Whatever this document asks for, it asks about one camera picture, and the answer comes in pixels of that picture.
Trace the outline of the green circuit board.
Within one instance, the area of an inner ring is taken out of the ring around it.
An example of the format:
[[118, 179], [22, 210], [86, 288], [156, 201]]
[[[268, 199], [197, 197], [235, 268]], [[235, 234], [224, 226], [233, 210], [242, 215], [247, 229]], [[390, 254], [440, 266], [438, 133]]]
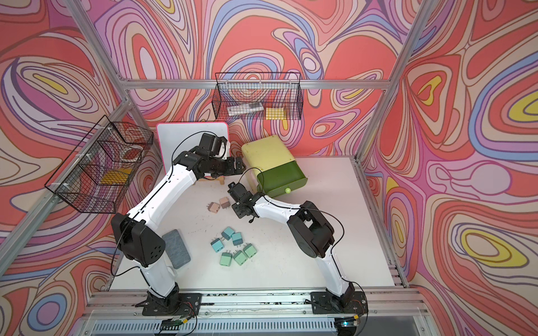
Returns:
[[188, 323], [188, 319], [168, 319], [161, 323], [161, 330], [178, 330], [180, 326]]

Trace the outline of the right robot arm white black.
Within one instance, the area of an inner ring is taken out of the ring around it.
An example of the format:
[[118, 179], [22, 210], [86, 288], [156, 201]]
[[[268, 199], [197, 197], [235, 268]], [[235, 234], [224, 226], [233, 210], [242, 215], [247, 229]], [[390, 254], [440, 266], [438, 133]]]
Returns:
[[351, 301], [355, 288], [351, 281], [344, 280], [333, 256], [334, 229], [323, 211], [310, 201], [290, 204], [248, 190], [229, 190], [228, 194], [234, 200], [232, 208], [238, 218], [268, 218], [287, 225], [299, 249], [316, 260], [332, 301], [343, 307]]

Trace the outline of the green top drawer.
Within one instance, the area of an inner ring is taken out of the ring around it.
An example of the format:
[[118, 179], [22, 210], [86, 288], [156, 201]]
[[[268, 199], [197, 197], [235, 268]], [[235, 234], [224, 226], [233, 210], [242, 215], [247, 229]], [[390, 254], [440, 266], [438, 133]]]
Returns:
[[256, 179], [259, 182], [258, 191], [269, 197], [289, 194], [304, 187], [308, 182], [308, 178], [295, 160], [260, 172]]

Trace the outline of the grey whiteboard eraser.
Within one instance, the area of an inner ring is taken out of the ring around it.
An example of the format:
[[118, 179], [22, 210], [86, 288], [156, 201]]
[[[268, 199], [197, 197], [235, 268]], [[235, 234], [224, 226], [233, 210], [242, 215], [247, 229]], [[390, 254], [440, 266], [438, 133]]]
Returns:
[[178, 230], [172, 230], [163, 235], [165, 251], [175, 270], [182, 268], [191, 261], [191, 256]]

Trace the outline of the green plug right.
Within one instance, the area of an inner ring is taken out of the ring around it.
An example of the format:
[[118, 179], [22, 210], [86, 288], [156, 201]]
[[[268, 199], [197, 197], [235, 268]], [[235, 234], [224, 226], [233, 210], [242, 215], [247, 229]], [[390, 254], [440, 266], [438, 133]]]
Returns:
[[254, 247], [253, 244], [247, 244], [247, 245], [243, 248], [243, 252], [245, 253], [245, 255], [246, 255], [248, 258], [253, 258], [253, 257], [256, 256], [256, 254], [257, 254], [257, 249]]

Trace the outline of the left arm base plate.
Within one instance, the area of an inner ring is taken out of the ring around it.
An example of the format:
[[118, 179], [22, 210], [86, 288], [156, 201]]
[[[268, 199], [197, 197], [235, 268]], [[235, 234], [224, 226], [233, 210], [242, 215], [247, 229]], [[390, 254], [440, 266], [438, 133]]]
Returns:
[[138, 307], [143, 308], [143, 316], [190, 316], [200, 311], [201, 299], [200, 293], [173, 293], [169, 298], [148, 293]]

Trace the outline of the teal plug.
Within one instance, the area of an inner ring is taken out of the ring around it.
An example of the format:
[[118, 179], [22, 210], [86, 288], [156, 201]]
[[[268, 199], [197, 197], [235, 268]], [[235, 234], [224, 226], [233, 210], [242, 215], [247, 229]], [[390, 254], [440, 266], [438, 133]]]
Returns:
[[232, 229], [232, 228], [230, 228], [230, 227], [225, 228], [225, 229], [221, 232], [221, 236], [222, 236], [225, 240], [230, 240], [234, 234], [235, 234], [234, 229]]
[[241, 232], [235, 232], [231, 235], [231, 240], [234, 246], [239, 246], [244, 243], [243, 236]]
[[218, 253], [224, 249], [224, 243], [221, 239], [215, 239], [211, 242], [211, 247], [215, 253]]

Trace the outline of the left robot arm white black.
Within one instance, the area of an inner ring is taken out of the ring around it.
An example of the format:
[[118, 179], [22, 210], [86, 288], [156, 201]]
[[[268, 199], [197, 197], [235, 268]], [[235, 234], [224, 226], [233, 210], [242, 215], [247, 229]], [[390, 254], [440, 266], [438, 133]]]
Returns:
[[149, 292], [157, 298], [171, 296], [177, 287], [165, 262], [167, 243], [158, 234], [158, 227], [172, 205], [200, 179], [245, 171], [242, 159], [230, 156], [229, 151], [230, 145], [222, 137], [187, 151], [174, 151], [171, 167], [157, 186], [127, 214], [112, 217], [118, 250], [140, 270]]

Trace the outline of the pink framed whiteboard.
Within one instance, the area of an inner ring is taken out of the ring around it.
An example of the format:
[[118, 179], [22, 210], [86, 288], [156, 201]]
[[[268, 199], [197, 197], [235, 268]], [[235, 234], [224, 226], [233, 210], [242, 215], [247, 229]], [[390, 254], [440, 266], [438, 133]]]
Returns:
[[180, 154], [197, 146], [203, 133], [214, 133], [229, 140], [224, 122], [159, 123], [156, 127], [165, 172], [171, 168], [172, 153]]

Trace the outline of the yellow block in back basket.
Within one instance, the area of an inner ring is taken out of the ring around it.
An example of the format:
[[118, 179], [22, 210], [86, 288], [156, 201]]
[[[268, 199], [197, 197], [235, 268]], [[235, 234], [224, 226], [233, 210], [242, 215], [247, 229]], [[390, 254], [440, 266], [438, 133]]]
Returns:
[[266, 108], [266, 120], [284, 120], [287, 115], [284, 108]]

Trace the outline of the yellow green drawer cabinet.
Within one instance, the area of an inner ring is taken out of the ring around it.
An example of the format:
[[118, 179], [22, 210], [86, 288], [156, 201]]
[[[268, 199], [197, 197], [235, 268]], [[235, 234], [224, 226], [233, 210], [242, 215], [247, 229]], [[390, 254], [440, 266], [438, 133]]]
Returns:
[[258, 173], [295, 160], [280, 137], [276, 135], [244, 144], [241, 151], [247, 168], [252, 168], [245, 177], [253, 191], [258, 191], [259, 182], [256, 179]]

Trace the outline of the green plug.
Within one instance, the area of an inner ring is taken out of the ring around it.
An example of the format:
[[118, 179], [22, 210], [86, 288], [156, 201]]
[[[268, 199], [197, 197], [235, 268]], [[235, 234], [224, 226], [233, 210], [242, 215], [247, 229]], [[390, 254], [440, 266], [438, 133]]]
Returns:
[[237, 251], [234, 253], [233, 259], [239, 266], [241, 266], [248, 261], [249, 257], [244, 251]]
[[243, 248], [243, 252], [245, 253], [245, 255], [246, 255], [248, 258], [253, 258], [253, 257], [256, 256], [256, 254], [257, 254], [257, 249], [254, 247], [253, 244], [247, 244], [247, 245]]
[[231, 253], [224, 252], [221, 254], [219, 264], [220, 266], [230, 267], [232, 260], [233, 260], [233, 255]]

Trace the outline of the wooden whiteboard stand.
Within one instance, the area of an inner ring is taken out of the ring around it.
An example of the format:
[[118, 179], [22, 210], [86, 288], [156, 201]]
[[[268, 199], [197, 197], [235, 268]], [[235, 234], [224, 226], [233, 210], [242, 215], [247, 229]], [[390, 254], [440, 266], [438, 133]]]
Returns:
[[202, 179], [200, 179], [200, 181], [204, 181], [204, 182], [211, 182], [211, 181], [215, 181], [215, 182], [218, 182], [220, 185], [224, 185], [225, 184], [225, 177], [224, 176], [217, 176], [217, 177], [214, 177], [214, 176], [203, 176]]

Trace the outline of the green plug bottom middle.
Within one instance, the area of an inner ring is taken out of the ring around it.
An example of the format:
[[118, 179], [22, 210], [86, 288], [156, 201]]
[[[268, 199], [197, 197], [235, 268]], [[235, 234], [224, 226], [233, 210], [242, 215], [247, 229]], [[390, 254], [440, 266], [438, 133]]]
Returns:
[[244, 251], [237, 251], [234, 253], [233, 259], [239, 266], [241, 266], [248, 261], [249, 257]]

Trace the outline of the pink plug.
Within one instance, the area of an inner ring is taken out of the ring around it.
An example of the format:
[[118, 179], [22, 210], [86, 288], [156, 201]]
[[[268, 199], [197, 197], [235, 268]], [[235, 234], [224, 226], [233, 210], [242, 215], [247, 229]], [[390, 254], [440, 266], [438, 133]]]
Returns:
[[221, 208], [227, 209], [228, 207], [231, 206], [231, 201], [227, 197], [223, 197], [219, 200], [219, 204]]
[[219, 203], [215, 203], [215, 202], [211, 202], [208, 207], [207, 207], [208, 211], [213, 213], [213, 214], [217, 214], [219, 212], [219, 210], [221, 209], [221, 205]]

